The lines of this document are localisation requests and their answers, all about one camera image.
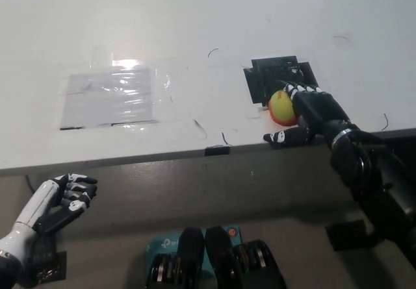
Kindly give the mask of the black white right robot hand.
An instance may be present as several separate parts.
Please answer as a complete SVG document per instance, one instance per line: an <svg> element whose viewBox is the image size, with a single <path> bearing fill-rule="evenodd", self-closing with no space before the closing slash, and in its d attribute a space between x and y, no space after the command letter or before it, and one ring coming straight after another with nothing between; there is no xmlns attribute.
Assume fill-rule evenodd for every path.
<svg viewBox="0 0 416 289"><path fill-rule="evenodd" d="M323 136L331 147L339 137L357 129L333 96L318 86L285 81L279 85L289 96L298 120L295 127L263 136L272 147L307 145L316 135Z"/></svg>

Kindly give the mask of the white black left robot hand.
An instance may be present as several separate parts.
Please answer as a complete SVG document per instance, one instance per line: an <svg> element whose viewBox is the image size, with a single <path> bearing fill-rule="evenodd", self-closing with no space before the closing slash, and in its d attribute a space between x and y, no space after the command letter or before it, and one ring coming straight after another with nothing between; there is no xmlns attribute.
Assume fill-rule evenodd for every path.
<svg viewBox="0 0 416 289"><path fill-rule="evenodd" d="M31 247L41 236L59 232L85 212L96 196L98 181L68 173L44 181L1 238L1 257L27 263Z"/></svg>

